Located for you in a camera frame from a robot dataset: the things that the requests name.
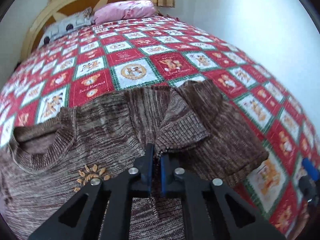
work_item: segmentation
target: red and white checkered quilt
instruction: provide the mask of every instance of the red and white checkered quilt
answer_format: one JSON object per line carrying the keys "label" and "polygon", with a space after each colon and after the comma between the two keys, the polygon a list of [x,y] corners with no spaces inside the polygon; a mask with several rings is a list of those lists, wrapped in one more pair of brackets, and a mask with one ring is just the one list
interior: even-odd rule
{"label": "red and white checkered quilt", "polygon": [[44,122],[62,106],[83,105],[114,90],[207,78],[270,153],[236,191],[287,233],[303,202],[301,160],[320,165],[313,125],[294,97],[243,51],[171,18],[84,27],[32,53],[2,89],[0,146],[14,126]]}

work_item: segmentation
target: headboard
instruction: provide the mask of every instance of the headboard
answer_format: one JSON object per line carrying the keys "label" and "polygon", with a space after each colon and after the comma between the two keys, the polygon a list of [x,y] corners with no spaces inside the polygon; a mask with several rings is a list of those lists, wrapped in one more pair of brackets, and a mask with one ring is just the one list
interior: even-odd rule
{"label": "headboard", "polygon": [[93,14],[102,6],[117,1],[131,0],[52,0],[48,6],[42,10],[27,32],[22,45],[21,61],[27,59],[31,52],[38,47],[41,37],[44,34],[44,26],[49,26],[66,16],[70,16],[88,7],[93,8]]}

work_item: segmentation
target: white wall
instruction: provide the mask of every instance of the white wall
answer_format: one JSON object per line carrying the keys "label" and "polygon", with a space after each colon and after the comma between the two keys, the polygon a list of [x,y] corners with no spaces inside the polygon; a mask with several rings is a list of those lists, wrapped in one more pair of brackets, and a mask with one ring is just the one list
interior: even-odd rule
{"label": "white wall", "polygon": [[298,0],[196,0],[193,23],[265,66],[320,132],[320,35]]}
{"label": "white wall", "polygon": [[0,22],[0,88],[20,60],[23,40],[48,0],[15,0]]}

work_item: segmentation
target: blue handle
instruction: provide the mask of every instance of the blue handle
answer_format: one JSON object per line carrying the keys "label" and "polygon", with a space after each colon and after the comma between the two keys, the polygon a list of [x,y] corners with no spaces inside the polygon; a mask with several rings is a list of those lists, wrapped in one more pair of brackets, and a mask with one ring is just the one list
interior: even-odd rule
{"label": "blue handle", "polygon": [[312,165],[311,161],[308,158],[304,158],[302,160],[302,165],[307,171],[308,175],[314,180],[317,181],[320,178],[319,171]]}

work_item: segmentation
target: ribbed knit texture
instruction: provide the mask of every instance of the ribbed knit texture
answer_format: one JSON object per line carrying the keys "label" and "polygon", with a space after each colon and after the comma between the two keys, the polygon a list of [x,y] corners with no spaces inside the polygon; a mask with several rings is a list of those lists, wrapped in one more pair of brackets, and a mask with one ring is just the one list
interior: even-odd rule
{"label": "ribbed knit texture", "polygon": [[[230,186],[268,158],[210,80],[105,94],[62,108],[44,124],[14,129],[0,152],[5,220],[27,239],[81,187],[85,165],[106,167],[115,177],[144,155],[147,143],[155,144],[156,164],[161,154],[175,152],[182,167]],[[130,239],[184,239],[180,201],[161,198],[159,185],[155,177],[152,198],[134,199]]]}

